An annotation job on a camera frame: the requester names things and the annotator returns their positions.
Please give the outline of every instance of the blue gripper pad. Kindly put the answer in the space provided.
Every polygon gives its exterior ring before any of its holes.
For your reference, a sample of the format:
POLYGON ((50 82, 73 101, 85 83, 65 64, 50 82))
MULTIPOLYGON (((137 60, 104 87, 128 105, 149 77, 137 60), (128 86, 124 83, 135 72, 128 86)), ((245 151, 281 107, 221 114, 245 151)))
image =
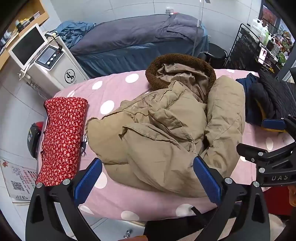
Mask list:
POLYGON ((221 203, 221 188, 198 157, 193 160, 193 170, 210 201, 219 206, 221 203))
POLYGON ((266 129, 274 129, 283 131, 286 128, 284 120, 264 119, 261 124, 266 129))
POLYGON ((99 158, 97 158, 74 190, 75 205, 78 206, 79 204, 85 203, 97 179, 99 178, 102 169, 102 161, 99 158))

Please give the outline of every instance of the machine logo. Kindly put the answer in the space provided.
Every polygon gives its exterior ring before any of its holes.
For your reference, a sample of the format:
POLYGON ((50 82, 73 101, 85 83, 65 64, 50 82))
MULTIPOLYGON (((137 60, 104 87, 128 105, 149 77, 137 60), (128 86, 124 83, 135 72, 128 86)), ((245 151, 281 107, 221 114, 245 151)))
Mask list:
POLYGON ((75 80, 75 72, 73 69, 68 69, 65 73, 65 81, 68 83, 68 84, 72 84, 75 80))

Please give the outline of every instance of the round stool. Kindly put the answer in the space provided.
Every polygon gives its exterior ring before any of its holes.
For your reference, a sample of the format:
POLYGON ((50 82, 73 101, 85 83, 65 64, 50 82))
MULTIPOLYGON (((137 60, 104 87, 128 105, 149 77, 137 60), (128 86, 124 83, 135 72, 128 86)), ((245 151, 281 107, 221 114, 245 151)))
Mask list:
POLYGON ((222 69, 227 58, 227 52, 218 45, 209 43, 209 51, 206 56, 206 62, 214 69, 222 69))

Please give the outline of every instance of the white machine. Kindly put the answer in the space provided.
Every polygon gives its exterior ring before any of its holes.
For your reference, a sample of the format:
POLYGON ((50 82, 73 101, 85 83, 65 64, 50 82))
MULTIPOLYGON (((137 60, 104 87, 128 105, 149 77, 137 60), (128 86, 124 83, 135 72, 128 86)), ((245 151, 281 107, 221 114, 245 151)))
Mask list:
POLYGON ((49 97, 69 85, 89 80, 62 39, 46 38, 38 24, 18 39, 9 54, 21 68, 20 79, 39 87, 49 97))

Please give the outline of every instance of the wooden shelf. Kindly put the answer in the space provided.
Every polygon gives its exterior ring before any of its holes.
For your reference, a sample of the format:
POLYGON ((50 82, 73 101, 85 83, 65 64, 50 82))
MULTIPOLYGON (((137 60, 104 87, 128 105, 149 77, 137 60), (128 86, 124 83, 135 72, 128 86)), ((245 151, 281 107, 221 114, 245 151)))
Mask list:
POLYGON ((16 19, 24 19, 24 18, 30 18, 32 17, 36 12, 40 12, 40 16, 36 19, 34 19, 28 26, 26 26, 16 37, 14 40, 11 41, 11 43, 7 46, 7 48, 2 52, 0 55, 0 71, 2 67, 5 65, 6 61, 10 57, 8 50, 11 48, 11 46, 26 32, 30 27, 32 27, 34 24, 38 23, 39 26, 41 26, 48 18, 48 13, 44 10, 40 0, 31 0, 29 1, 23 9, 17 14, 14 21, 9 26, 8 30, 13 31, 15 28, 15 20, 16 19))

